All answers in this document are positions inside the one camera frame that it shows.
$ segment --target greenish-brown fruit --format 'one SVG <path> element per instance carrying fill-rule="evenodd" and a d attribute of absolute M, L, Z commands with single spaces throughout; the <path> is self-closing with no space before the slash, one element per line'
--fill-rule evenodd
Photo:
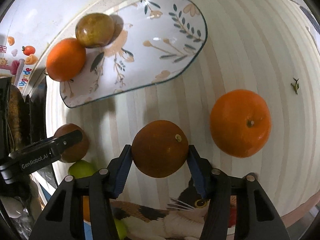
<path fill-rule="evenodd" d="M 113 19 L 104 13 L 87 14 L 76 25 L 76 38 L 86 48 L 106 46 L 114 32 Z"/>

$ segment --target green fruit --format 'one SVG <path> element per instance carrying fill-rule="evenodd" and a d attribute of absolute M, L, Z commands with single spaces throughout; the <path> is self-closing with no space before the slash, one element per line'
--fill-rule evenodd
<path fill-rule="evenodd" d="M 76 38 L 86 48 L 106 46 L 114 32 L 113 19 L 104 13 L 91 13 L 83 16 L 76 25 Z"/>
<path fill-rule="evenodd" d="M 116 224 L 116 228 L 118 231 L 119 239 L 123 240 L 127 236 L 127 229 L 124 225 L 124 223 L 121 220 L 118 220 L 116 218 L 113 218 Z"/>
<path fill-rule="evenodd" d="M 97 170 L 94 166 L 85 160 L 79 160 L 72 164 L 68 170 L 69 175 L 73 175 L 76 179 L 93 175 Z"/>

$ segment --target brown round fruit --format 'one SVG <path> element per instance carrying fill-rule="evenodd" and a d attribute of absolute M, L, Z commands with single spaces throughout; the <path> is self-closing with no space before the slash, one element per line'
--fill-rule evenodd
<path fill-rule="evenodd" d="M 153 178 L 176 172 L 186 161 L 189 144 L 174 123 L 154 121 L 143 127 L 132 142 L 132 158 L 137 168 Z"/>
<path fill-rule="evenodd" d="M 91 13 L 79 20 L 75 32 L 82 46 L 86 48 L 103 47 L 110 42 L 115 32 L 115 23 L 109 15 Z"/>
<path fill-rule="evenodd" d="M 81 160 L 87 154 L 87 151 L 89 148 L 88 137 L 84 133 L 84 131 L 74 123 L 68 123 L 68 124 L 62 125 L 55 132 L 54 137 L 60 137 L 74 130 L 80 130 L 82 132 L 82 141 L 66 149 L 61 154 L 61 159 L 60 159 L 61 162 L 74 163 Z"/>

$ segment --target striped tablecloth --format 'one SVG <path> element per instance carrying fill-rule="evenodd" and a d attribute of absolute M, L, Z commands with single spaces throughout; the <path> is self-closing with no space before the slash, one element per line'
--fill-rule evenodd
<path fill-rule="evenodd" d="M 129 0 L 119 7 L 137 0 Z M 192 0 L 208 25 L 208 40 L 195 62 L 176 79 L 85 106 L 68 109 L 59 83 L 47 78 L 47 135 L 65 123 L 82 127 L 91 140 L 89 160 L 98 168 L 119 156 L 136 133 L 158 119 L 174 122 L 201 157 L 229 175 L 256 172 L 280 215 L 297 208 L 320 187 L 319 63 L 308 27 L 290 0 Z M 100 11 L 108 8 L 100 2 Z M 62 37 L 73 36 L 73 25 Z M 290 83 L 299 78 L 298 95 Z M 273 121 L 271 135 L 254 156 L 238 159 L 221 152 L 209 131 L 210 111 L 234 89 L 259 93 Z M 68 164 L 53 164 L 58 182 Z M 119 199 L 165 209 L 188 186 L 186 164 L 165 179 L 142 174 L 134 164 Z"/>

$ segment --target plate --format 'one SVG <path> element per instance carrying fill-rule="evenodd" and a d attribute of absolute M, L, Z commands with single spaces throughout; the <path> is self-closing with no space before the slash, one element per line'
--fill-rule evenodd
<path fill-rule="evenodd" d="M 60 83 L 60 95 L 73 108 L 180 75 L 207 40 L 207 26 L 190 0 L 140 0 L 111 15 L 113 41 L 86 49 L 81 72 Z"/>

